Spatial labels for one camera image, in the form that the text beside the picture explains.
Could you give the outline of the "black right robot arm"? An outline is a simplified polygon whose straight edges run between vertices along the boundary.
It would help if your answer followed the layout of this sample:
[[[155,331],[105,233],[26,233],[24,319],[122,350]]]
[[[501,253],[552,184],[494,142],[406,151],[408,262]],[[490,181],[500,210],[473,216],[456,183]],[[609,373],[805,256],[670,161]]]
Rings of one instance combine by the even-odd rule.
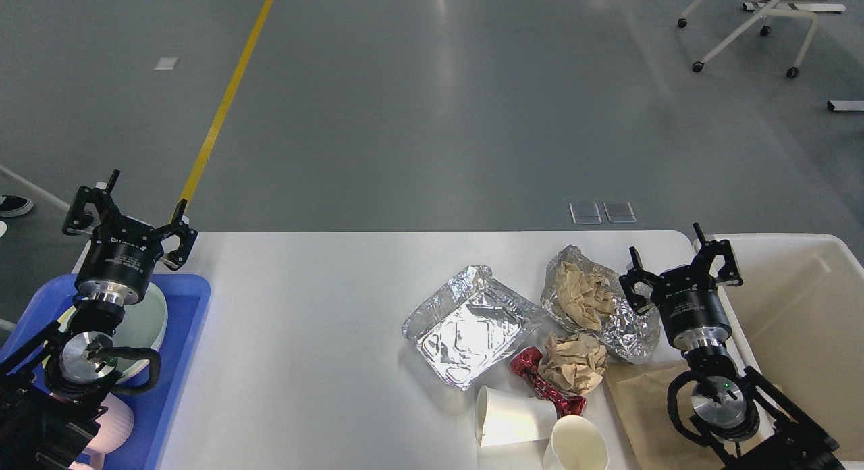
[[[741,286],[743,276],[731,242],[693,227],[699,249],[690,263],[651,273],[631,246],[632,265],[618,279],[633,312],[657,308],[668,344],[687,363],[667,389],[674,429],[712,449],[725,469],[842,469],[838,442],[756,368],[732,359],[719,289]]]

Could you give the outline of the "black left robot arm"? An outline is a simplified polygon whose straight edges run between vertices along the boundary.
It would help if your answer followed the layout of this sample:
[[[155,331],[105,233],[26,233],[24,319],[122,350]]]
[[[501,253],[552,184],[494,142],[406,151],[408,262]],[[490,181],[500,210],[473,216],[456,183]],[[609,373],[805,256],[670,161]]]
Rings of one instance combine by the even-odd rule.
[[[180,199],[159,227],[124,215],[112,199],[120,172],[81,186],[62,224],[88,236],[74,282],[73,313],[52,320],[2,362],[3,469],[68,469],[96,438],[109,396],[138,396],[161,377],[154,348],[120,346],[128,307],[145,300],[158,263],[177,271],[198,235]]]

